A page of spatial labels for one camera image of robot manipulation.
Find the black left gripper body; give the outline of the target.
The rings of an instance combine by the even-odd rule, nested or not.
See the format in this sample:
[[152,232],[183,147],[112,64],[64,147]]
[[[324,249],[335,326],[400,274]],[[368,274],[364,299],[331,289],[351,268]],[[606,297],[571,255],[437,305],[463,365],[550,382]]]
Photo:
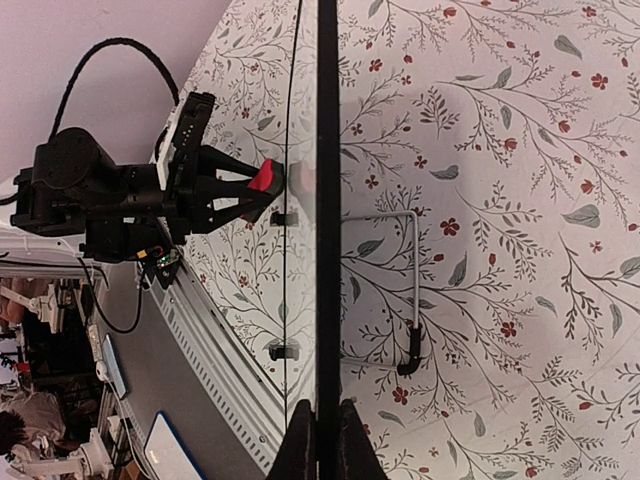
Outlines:
[[171,235],[210,232],[210,150],[175,152],[168,163],[163,214]]

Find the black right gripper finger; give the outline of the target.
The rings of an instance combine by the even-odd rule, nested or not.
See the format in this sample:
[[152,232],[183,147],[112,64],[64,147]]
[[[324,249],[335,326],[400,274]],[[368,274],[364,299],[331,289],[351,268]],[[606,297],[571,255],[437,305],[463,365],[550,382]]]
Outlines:
[[246,187],[241,187],[238,194],[224,194],[224,198],[236,199],[236,203],[217,208],[211,195],[197,199],[198,233],[211,233],[233,220],[266,208],[273,200],[273,196],[266,192]]
[[218,171],[240,174],[254,178],[260,169],[237,160],[214,147],[203,145],[199,148],[199,174],[218,178]]

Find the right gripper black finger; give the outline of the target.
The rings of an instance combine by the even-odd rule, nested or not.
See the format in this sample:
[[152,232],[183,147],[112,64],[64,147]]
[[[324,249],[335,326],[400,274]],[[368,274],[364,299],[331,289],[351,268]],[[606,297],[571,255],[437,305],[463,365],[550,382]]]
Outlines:
[[294,408],[267,480],[316,478],[315,423],[311,402],[300,400]]
[[387,480],[383,468],[365,432],[354,402],[340,404],[340,429],[337,447],[340,480]]

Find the red whiteboard eraser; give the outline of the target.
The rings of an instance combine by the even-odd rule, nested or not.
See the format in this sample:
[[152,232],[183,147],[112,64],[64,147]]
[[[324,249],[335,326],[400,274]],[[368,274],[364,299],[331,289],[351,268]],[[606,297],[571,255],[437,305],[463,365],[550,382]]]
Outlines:
[[248,183],[248,187],[262,193],[278,196],[284,188],[284,183],[284,165],[273,159],[266,159],[258,173]]

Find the white whiteboard black frame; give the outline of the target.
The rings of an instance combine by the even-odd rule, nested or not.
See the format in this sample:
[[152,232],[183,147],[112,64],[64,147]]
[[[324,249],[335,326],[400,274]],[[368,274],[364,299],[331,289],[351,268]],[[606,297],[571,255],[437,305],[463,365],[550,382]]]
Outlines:
[[314,414],[339,398],[340,123],[337,4],[298,1],[285,112],[284,213],[299,224],[283,227],[285,344],[298,344],[297,361],[284,360],[285,405],[300,400]]

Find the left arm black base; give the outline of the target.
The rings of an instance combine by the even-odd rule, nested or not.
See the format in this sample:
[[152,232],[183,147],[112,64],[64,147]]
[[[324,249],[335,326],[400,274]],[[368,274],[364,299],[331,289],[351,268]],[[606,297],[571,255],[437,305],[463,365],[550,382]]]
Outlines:
[[161,246],[139,250],[136,260],[140,267],[140,285],[148,289],[157,283],[167,290],[174,282],[181,255],[175,248],[164,249]]

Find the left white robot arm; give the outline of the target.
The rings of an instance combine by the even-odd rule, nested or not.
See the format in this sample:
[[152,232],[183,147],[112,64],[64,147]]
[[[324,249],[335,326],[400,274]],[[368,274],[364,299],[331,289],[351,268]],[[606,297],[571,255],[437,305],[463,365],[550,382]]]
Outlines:
[[162,186],[155,165],[118,165],[88,131],[65,129],[15,177],[9,222],[41,237],[83,235],[84,257],[119,263],[182,245],[269,203],[267,192],[250,185],[258,169],[210,146],[172,144]]

